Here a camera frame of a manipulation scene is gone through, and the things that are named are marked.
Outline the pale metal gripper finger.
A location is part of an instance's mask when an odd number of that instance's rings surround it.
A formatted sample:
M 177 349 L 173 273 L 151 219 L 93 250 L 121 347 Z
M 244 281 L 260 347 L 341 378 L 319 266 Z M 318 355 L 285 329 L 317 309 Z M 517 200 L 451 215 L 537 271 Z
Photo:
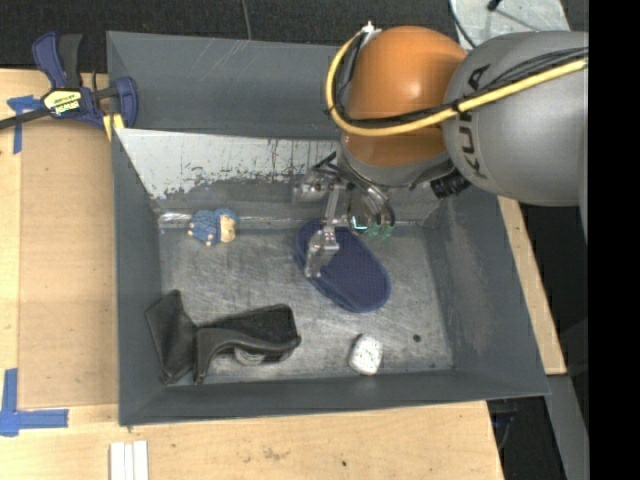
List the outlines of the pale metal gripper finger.
M 307 242 L 307 251 L 304 264 L 304 275 L 306 278 L 316 278 L 320 276 L 322 260 L 325 252 L 325 235 L 323 231 L 315 232 Z
M 324 226 L 323 234 L 323 262 L 329 263 L 337 254 L 340 245 L 337 240 L 336 228 L 334 226 Z

